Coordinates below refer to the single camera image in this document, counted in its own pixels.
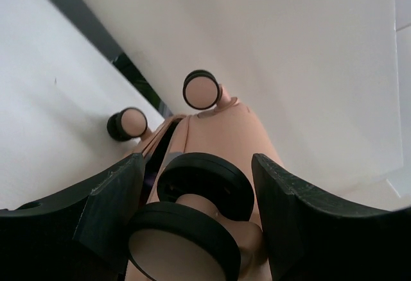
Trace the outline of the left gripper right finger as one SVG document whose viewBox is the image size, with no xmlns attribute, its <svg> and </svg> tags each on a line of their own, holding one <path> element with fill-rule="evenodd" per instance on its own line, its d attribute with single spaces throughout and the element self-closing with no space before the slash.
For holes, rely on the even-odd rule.
<svg viewBox="0 0 411 281">
<path fill-rule="evenodd" d="M 410 209 L 331 194 L 262 154 L 252 175 L 274 280 L 409 280 Z"/>
</svg>

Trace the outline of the pink suitcase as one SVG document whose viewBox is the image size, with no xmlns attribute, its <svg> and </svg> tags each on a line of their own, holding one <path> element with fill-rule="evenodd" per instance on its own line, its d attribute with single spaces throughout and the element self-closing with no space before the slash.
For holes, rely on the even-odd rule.
<svg viewBox="0 0 411 281">
<path fill-rule="evenodd" d="M 135 107 L 107 121 L 114 140 L 139 139 L 145 162 L 125 278 L 270 280 L 251 163 L 279 156 L 257 115 L 210 72 L 189 73 L 182 95 L 196 113 L 156 130 Z"/>
</svg>

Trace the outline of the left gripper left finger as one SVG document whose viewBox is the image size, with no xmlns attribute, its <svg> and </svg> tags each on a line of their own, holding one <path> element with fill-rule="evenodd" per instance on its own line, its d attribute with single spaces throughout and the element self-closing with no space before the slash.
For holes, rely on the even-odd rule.
<svg viewBox="0 0 411 281">
<path fill-rule="evenodd" d="M 123 280 L 125 227 L 136 212 L 144 159 L 108 169 L 15 210 L 1 210 L 1 280 Z"/>
</svg>

